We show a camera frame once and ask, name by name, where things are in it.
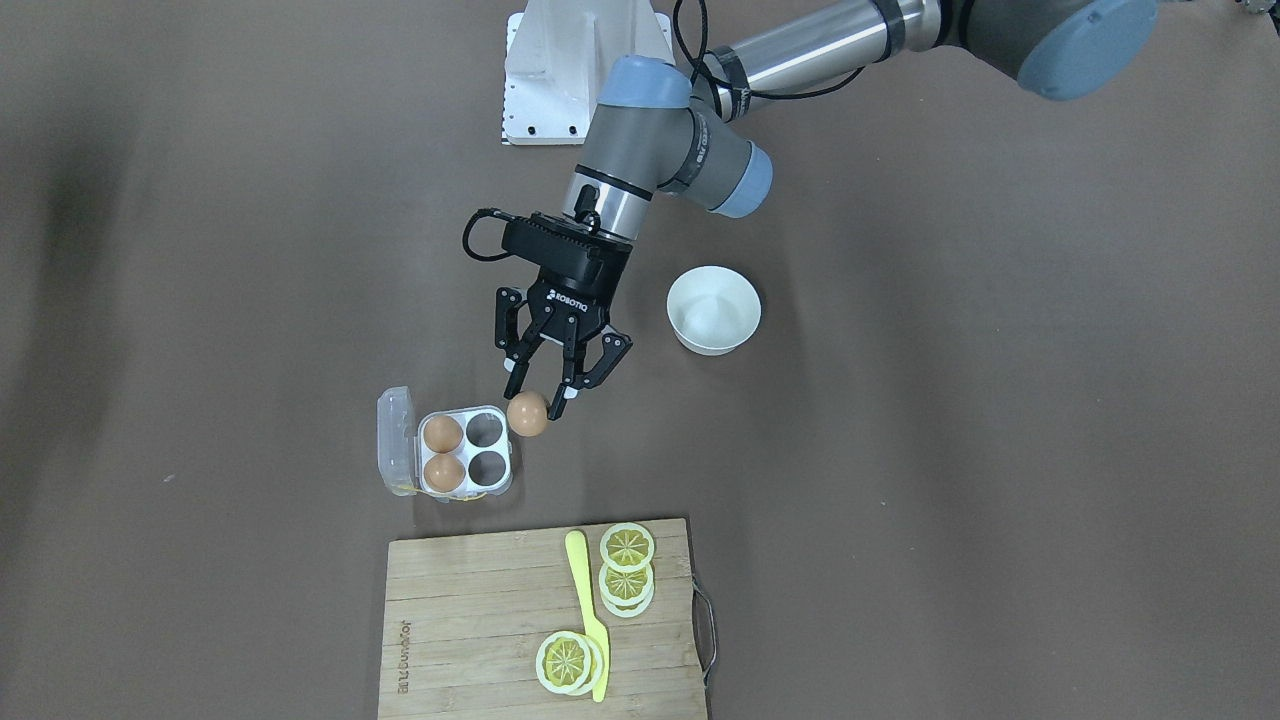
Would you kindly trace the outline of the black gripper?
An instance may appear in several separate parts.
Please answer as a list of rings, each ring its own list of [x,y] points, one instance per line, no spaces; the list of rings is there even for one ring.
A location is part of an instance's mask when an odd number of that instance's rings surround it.
[[[553,265],[549,258],[525,254],[539,265],[538,279],[529,290],[500,287],[495,292],[495,346],[504,352],[509,373],[503,396],[513,398],[524,388],[530,359],[549,340],[562,345],[561,382],[548,418],[558,420],[580,391],[602,386],[634,346],[630,334],[611,323],[611,307],[630,260],[627,252],[581,256],[594,274],[584,279]],[[570,318],[576,328],[570,328]],[[602,355],[585,368],[589,340],[599,336]]]

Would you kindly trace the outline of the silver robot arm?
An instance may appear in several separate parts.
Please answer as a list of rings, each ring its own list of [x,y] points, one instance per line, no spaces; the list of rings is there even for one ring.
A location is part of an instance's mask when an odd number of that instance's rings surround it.
[[[684,67],[626,55],[609,68],[559,211],[475,213],[506,228],[500,258],[538,268],[526,290],[495,292],[495,346],[524,388],[545,342],[562,352],[548,416],[595,389],[630,351],[611,304],[652,200],[681,197],[741,218],[765,200],[768,154],[737,135],[753,109],[836,92],[900,53],[960,47],[1051,101],[1094,92],[1149,38],[1156,1],[838,1]]]

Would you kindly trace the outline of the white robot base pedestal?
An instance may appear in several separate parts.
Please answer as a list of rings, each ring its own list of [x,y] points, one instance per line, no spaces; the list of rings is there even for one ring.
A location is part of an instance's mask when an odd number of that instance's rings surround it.
[[[506,22],[500,140],[580,145],[614,61],[673,63],[671,18],[649,1],[530,1]]]

